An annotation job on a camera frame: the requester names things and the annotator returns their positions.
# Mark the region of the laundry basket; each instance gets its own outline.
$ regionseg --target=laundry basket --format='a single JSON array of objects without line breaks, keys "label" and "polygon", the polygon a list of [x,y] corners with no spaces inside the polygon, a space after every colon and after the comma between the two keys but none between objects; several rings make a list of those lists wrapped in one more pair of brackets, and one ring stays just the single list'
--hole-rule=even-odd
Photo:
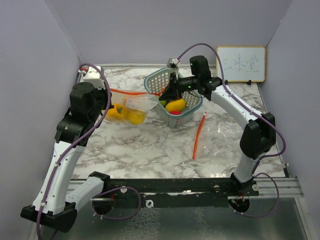
[{"label": "laundry basket", "polygon": [[[169,67],[155,71],[145,78],[144,88],[148,93],[161,93],[161,90],[168,85],[170,73],[172,72],[173,70]],[[196,91],[191,91],[191,93],[193,95],[188,92],[182,94],[182,98],[186,101],[186,107],[182,110],[180,115],[170,114],[160,103],[155,106],[154,109],[169,128],[176,129],[189,122],[192,119],[194,112],[201,107],[203,102],[201,95]]]}]

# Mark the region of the marble tabletop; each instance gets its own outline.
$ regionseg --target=marble tabletop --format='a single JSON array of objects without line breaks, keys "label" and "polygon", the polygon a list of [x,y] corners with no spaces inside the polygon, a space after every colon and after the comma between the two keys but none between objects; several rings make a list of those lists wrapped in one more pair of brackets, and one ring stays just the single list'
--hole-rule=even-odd
[{"label": "marble tabletop", "polygon": [[[114,89],[144,89],[144,79],[158,68],[106,69],[105,76]],[[191,76],[188,68],[182,76]],[[249,105],[263,112],[257,84],[231,83],[230,88]],[[192,159],[196,133],[203,113],[207,117],[199,138],[196,159]],[[72,177],[86,179],[98,171],[111,178],[226,178],[241,157],[242,129],[220,106],[203,99],[193,119],[178,129],[170,129],[155,111],[141,125],[106,120],[94,131],[79,158]],[[276,153],[272,147],[270,153]],[[279,157],[264,158],[256,173],[284,177]]]}]

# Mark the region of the plastic bag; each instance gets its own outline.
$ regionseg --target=plastic bag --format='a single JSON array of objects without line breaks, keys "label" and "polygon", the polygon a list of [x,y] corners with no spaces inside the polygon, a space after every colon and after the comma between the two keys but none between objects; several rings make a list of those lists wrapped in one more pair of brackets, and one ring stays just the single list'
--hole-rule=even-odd
[{"label": "plastic bag", "polygon": [[109,122],[142,124],[148,111],[158,103],[158,97],[149,93],[137,94],[134,91],[112,91],[111,102],[114,108],[108,110],[105,119]]},{"label": "plastic bag", "polygon": [[233,159],[239,148],[241,127],[225,119],[207,119],[199,135],[196,156],[210,156],[216,159]]}]

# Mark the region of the whiteboard stand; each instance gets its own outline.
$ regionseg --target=whiteboard stand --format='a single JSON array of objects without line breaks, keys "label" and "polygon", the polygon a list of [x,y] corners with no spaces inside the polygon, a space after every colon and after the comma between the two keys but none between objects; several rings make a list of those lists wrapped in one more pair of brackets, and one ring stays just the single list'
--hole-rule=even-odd
[{"label": "whiteboard stand", "polygon": [[[226,83],[261,83],[266,79],[266,48],[264,46],[219,46]],[[221,76],[218,59],[216,72]]]}]

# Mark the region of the whiteboard wooden frame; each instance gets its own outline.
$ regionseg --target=whiteboard wooden frame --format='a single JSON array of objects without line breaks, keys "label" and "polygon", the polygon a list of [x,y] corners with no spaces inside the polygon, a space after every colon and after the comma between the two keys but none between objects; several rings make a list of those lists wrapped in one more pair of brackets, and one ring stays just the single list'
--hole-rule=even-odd
[{"label": "whiteboard wooden frame", "polygon": [[[253,79],[248,79],[251,80],[252,83],[262,83],[266,80],[266,47],[265,46],[241,46],[241,45],[222,45],[222,46],[218,46],[216,48],[216,52],[219,55],[219,48],[263,48],[264,49],[264,78],[263,80],[253,80]],[[218,58],[216,57],[216,75],[219,75],[219,71],[220,71],[220,65],[218,62]],[[248,81],[238,81],[238,80],[232,80],[232,79],[225,79],[228,80],[228,83],[247,83]]]}]

